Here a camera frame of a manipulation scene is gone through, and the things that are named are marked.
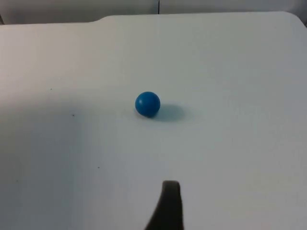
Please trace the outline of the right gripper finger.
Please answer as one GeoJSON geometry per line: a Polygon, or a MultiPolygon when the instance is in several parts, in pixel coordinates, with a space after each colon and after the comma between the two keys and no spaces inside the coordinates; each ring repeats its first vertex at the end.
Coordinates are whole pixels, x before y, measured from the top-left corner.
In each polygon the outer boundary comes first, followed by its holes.
{"type": "Polygon", "coordinates": [[[163,181],[156,208],[146,230],[183,230],[183,204],[178,181],[163,181]]]}

